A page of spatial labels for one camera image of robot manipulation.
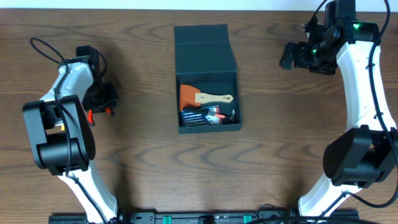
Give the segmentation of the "blue precision screwdriver set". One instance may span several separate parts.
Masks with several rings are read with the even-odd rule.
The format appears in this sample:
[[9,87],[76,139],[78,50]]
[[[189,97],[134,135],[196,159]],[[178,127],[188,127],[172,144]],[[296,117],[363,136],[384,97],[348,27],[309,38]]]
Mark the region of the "blue precision screwdriver set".
[[180,117],[183,126],[211,126],[221,125],[222,119],[216,116],[181,111]]

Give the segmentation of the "small claw hammer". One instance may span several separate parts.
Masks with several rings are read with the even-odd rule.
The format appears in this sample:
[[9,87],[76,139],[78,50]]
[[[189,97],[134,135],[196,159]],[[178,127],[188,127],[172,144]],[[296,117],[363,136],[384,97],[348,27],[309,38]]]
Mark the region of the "small claw hammer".
[[189,112],[189,113],[198,113],[198,114],[203,114],[203,115],[215,116],[217,118],[229,119],[231,121],[234,121],[235,117],[236,117],[235,112],[233,112],[231,115],[224,115],[224,114],[220,114],[217,112],[212,112],[210,110],[205,110],[205,109],[200,109],[200,108],[192,108],[192,107],[187,107],[187,106],[183,107],[183,111]]

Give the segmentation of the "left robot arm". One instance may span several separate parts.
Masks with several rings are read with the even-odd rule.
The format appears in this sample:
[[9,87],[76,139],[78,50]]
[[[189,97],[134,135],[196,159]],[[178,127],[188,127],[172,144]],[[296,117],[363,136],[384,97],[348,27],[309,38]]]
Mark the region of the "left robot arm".
[[96,147],[88,113],[112,112],[109,85],[96,56],[61,62],[51,89],[22,108],[35,164],[69,186],[85,209],[86,223],[121,223],[118,200],[94,162]]

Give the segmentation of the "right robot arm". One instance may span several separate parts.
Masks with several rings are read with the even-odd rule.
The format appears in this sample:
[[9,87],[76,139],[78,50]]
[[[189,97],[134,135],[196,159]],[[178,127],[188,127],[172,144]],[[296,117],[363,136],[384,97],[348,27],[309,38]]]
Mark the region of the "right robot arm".
[[382,182],[397,166],[397,125],[382,84],[378,26],[337,17],[324,24],[312,19],[304,31],[308,40],[288,43],[280,66],[323,75],[339,70],[347,109],[345,133],[326,147],[322,176],[298,201],[300,215],[320,222],[348,197]]

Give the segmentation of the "red handled pliers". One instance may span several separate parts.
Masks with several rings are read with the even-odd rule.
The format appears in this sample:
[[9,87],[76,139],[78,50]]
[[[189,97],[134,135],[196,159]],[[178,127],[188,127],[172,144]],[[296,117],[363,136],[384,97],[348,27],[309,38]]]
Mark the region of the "red handled pliers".
[[110,116],[114,116],[114,111],[111,108],[104,108],[104,109],[100,109],[100,110],[89,110],[88,111],[88,123],[91,127],[95,126],[95,121],[93,119],[93,116],[96,113],[106,113]]

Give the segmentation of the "dark green lidded box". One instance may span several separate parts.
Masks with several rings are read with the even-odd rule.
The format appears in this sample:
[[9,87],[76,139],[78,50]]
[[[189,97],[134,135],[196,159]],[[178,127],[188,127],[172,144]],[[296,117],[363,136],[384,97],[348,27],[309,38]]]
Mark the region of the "dark green lidded box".
[[[178,133],[213,133],[239,131],[243,127],[239,105],[238,69],[229,42],[226,24],[175,26],[175,78],[177,91]],[[221,125],[183,126],[179,111],[180,85],[194,86],[211,95],[232,95],[231,103],[207,103],[205,110],[231,115]]]

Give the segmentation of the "orange scraper wooden handle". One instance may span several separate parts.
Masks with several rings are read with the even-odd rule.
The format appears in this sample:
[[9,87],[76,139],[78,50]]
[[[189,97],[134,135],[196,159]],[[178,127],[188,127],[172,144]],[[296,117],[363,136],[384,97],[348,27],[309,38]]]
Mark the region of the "orange scraper wooden handle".
[[234,100],[232,95],[211,95],[191,85],[180,85],[179,111],[184,107],[198,108],[207,103],[231,103]]

